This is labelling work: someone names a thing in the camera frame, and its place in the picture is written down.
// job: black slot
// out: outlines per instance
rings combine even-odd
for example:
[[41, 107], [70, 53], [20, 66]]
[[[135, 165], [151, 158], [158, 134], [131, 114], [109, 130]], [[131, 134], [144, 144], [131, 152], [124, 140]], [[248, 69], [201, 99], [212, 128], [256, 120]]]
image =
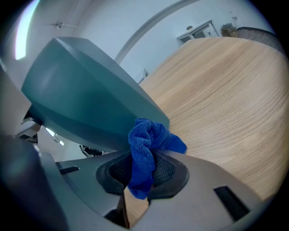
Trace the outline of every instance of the black slot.
[[221, 186], [215, 188], [214, 191], [234, 221], [241, 219], [250, 212], [229, 187]]
[[74, 171], [77, 171], [79, 170], [79, 168], [77, 166], [72, 166], [72, 167], [68, 167], [68, 168], [61, 168], [59, 170], [59, 172], [62, 174], [62, 175], [65, 175], [67, 173], [71, 173], [71, 172], [74, 172]]

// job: blue microfiber cloth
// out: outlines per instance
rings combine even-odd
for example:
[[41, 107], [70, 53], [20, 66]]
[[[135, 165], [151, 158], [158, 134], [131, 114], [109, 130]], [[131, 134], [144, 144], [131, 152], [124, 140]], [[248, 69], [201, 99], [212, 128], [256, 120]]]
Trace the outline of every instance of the blue microfiber cloth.
[[132, 155], [132, 175], [128, 188], [134, 197], [145, 199], [153, 184], [152, 172], [155, 170], [150, 149], [160, 148], [184, 154], [186, 145], [164, 125], [147, 119], [135, 120], [128, 142]]

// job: wooden table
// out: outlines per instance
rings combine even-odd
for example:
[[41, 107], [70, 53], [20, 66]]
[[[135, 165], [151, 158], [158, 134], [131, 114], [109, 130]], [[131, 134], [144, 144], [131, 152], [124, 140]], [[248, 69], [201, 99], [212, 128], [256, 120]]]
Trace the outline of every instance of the wooden table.
[[187, 155], [218, 164], [265, 199], [288, 168], [288, 79], [279, 51], [222, 37], [188, 41], [141, 86], [169, 117]]

